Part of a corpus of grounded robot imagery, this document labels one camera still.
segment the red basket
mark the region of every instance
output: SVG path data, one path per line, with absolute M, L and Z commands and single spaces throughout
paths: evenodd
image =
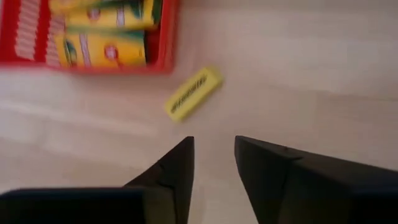
M 64 21 L 51 14 L 49 0 L 3 0 L 0 66 L 41 66 L 79 73 L 169 73 L 174 67 L 178 0 L 163 0 L 160 29 L 146 33 L 147 65 L 120 68 L 61 67 L 53 39 Z

